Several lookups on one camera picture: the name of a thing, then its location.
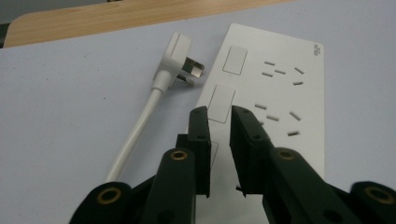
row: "cable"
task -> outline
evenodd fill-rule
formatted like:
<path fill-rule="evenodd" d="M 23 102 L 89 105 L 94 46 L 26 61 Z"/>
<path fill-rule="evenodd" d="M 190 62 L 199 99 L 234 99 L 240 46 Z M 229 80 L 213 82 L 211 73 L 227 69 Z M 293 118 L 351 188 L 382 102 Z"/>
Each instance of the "cable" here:
<path fill-rule="evenodd" d="M 157 89 L 152 90 L 142 114 L 140 115 L 137 123 L 134 125 L 134 128 L 122 146 L 119 155 L 114 160 L 110 172 L 107 175 L 106 182 L 116 181 L 119 178 L 123 165 L 128 159 L 128 156 L 131 154 L 134 145 L 136 145 L 137 139 L 139 139 L 140 134 L 143 132 L 146 123 L 151 117 L 152 112 L 154 112 L 154 109 L 160 101 L 162 95 L 163 93 L 161 91 Z"/>
<path fill-rule="evenodd" d="M 160 101 L 161 96 L 166 93 L 167 89 L 173 84 L 176 77 L 181 77 L 179 74 L 181 70 L 185 70 L 195 76 L 200 76 L 202 74 L 204 66 L 190 58 L 187 58 L 187 52 L 190 48 L 190 44 L 191 41 L 186 36 L 179 33 L 173 34 L 154 77 L 154 81 L 151 86 L 151 95 L 148 98 L 146 106 L 137 120 L 137 123 L 131 130 L 117 158 L 114 160 L 106 177 L 106 182 L 116 181 L 119 178 L 125 162 L 134 149 L 134 145 L 136 145 L 139 136 L 143 132 L 151 114 L 154 112 L 158 102 Z M 192 80 L 185 77 L 182 79 L 187 83 L 193 83 Z"/>

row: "table surface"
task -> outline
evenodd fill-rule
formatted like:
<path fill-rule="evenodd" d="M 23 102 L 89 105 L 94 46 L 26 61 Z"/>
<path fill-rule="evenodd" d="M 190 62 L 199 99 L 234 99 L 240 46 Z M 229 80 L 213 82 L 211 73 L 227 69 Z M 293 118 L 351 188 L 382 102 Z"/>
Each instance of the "table surface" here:
<path fill-rule="evenodd" d="M 5 48 L 186 20 L 289 0 L 125 0 L 26 14 L 8 28 Z"/>

